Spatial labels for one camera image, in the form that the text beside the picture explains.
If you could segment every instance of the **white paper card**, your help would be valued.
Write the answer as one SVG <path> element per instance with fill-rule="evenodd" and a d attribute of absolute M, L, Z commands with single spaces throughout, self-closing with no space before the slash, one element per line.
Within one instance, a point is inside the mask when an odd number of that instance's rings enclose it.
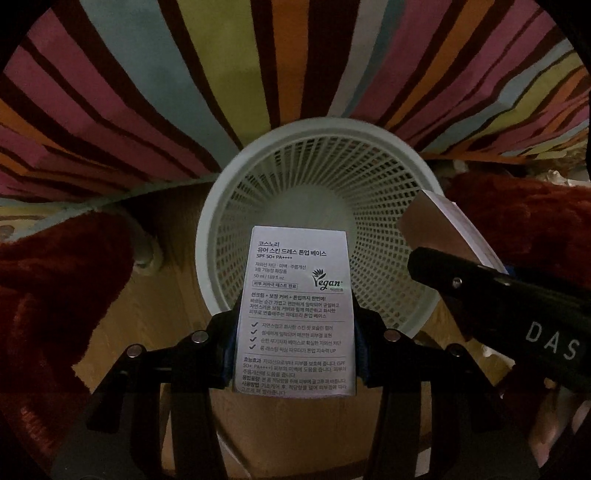
<path fill-rule="evenodd" d="M 434 248 L 507 273 L 503 262 L 460 207 L 442 195 L 419 192 L 400 217 L 398 229 L 413 250 Z"/>
<path fill-rule="evenodd" d="M 345 232 L 252 229 L 234 389 L 285 398 L 355 394 Z"/>

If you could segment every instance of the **wooden floor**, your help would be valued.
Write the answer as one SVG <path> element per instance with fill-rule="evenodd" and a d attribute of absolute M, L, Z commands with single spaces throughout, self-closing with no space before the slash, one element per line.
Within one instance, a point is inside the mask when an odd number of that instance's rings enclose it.
<path fill-rule="evenodd" d="M 152 277 L 134 274 L 119 299 L 95 330 L 85 358 L 75 367 L 94 389 L 131 343 L 148 350 L 174 345 L 210 315 L 201 297 L 194 266 L 199 215 L 209 186 L 198 185 L 152 193 L 129 200 L 126 207 L 154 234 L 165 263 Z M 447 309 L 440 304 L 424 330 L 442 346 L 463 343 Z M 496 357 L 483 358 L 472 340 L 470 353 L 496 382 L 506 373 Z M 286 476 L 348 465 L 367 458 L 380 389 L 358 385 L 356 397 L 327 400 L 284 400 L 212 391 L 215 415 L 232 443 L 248 461 L 256 478 Z M 170 463 L 170 448 L 163 461 Z M 244 470 L 225 455 L 230 476 Z"/>

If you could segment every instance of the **mesh basket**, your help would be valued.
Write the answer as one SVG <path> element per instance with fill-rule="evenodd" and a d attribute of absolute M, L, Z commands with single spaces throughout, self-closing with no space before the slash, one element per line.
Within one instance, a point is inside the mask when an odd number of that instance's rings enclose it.
<path fill-rule="evenodd" d="M 345 230 L 359 304 L 415 335 L 439 297 L 408 276 L 396 223 L 421 189 L 441 193 L 419 155 L 379 127 L 314 118 L 273 130 L 232 160 L 204 205 L 195 256 L 207 307 L 238 298 L 253 226 Z"/>

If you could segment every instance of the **orange stripe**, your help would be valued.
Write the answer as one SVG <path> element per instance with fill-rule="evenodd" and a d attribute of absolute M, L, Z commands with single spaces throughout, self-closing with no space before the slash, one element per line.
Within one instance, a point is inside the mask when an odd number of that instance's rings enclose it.
<path fill-rule="evenodd" d="M 464 160 L 484 161 L 495 163 L 506 163 L 509 165 L 521 165 L 528 161 L 526 157 L 503 157 L 494 153 L 486 152 L 462 152 L 455 155 L 441 155 L 439 153 L 421 153 L 424 160 Z"/>
<path fill-rule="evenodd" d="M 581 100 L 579 100 L 577 103 L 575 103 L 574 105 L 569 106 L 567 109 L 565 109 L 562 112 L 560 112 L 559 115 L 557 115 L 556 117 L 554 117 L 552 119 L 552 121 L 548 125 L 546 125 L 544 127 L 544 130 L 543 130 L 542 134 L 548 134 L 548 133 L 551 133 L 551 132 L 556 131 L 558 129 L 558 127 L 560 126 L 560 124 L 562 122 L 564 122 L 564 120 L 571 113 L 573 113 L 582 104 L 587 103 L 587 102 L 588 102 L 588 99 L 587 98 L 581 98 Z"/>
<path fill-rule="evenodd" d="M 494 3 L 495 0 L 467 1 L 460 15 L 458 15 L 451 32 L 449 32 L 449 35 L 441 44 L 435 59 L 425 72 L 425 75 L 396 113 L 394 113 L 394 116 L 388 121 L 386 129 L 396 126 L 412 110 L 417 102 L 441 80 L 456 59 L 459 51 L 470 40 L 474 30 Z"/>
<path fill-rule="evenodd" d="M 95 162 L 93 160 L 89 160 L 88 158 L 81 157 L 75 153 L 72 153 L 69 150 L 66 150 L 62 146 L 55 143 L 51 138 L 46 137 L 43 133 L 37 130 L 34 126 L 29 124 L 24 118 L 22 118 L 18 113 L 16 113 L 12 108 L 10 108 L 6 103 L 0 100 L 0 124 L 5 125 L 6 127 L 14 130 L 16 133 L 21 134 L 23 137 L 31 138 L 32 140 L 36 141 L 41 145 L 48 145 L 49 147 L 53 147 L 57 150 L 65 152 L 69 155 L 73 155 L 76 158 L 81 160 L 87 161 L 89 163 L 93 163 L 95 165 L 100 165 L 101 167 L 108 168 L 114 170 L 114 168 L 104 165 L 99 162 Z"/>
<path fill-rule="evenodd" d="M 552 105 L 563 103 L 566 100 L 568 100 L 570 94 L 573 93 L 575 88 L 577 88 L 577 85 L 585 77 L 585 75 L 587 75 L 587 69 L 585 67 L 577 69 L 575 73 L 573 73 L 570 76 L 570 78 L 567 79 L 566 82 L 564 82 L 560 86 L 558 92 L 556 92 L 556 95 L 552 97 L 552 99 L 549 101 L 548 105 L 546 105 L 543 111 L 545 112 Z"/>
<path fill-rule="evenodd" d="M 81 187 L 86 190 L 90 190 L 91 192 L 99 193 L 101 195 L 109 195 L 121 192 L 120 190 L 117 190 L 113 187 L 109 187 L 108 185 L 96 184 L 90 180 L 78 179 L 75 177 L 72 178 L 69 175 L 65 174 L 31 171 L 23 165 L 21 165 L 20 163 L 11 159 L 8 155 L 5 155 L 3 153 L 0 153 L 0 165 L 9 168 L 21 177 L 28 177 L 39 180 L 62 181 L 71 185 L 75 185 L 77 187 Z"/>
<path fill-rule="evenodd" d="M 273 0 L 273 30 L 281 124 L 298 120 L 308 62 L 309 0 Z"/>

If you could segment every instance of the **red fuzzy fabric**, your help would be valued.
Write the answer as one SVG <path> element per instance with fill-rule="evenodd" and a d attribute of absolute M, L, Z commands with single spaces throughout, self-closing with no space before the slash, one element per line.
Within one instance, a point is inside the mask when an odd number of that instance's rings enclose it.
<path fill-rule="evenodd" d="M 446 196 L 504 263 L 591 288 L 591 189 L 465 173 Z"/>
<path fill-rule="evenodd" d="M 46 469 L 89 397 L 72 365 L 132 267 L 126 221 L 106 213 L 0 244 L 0 410 Z"/>

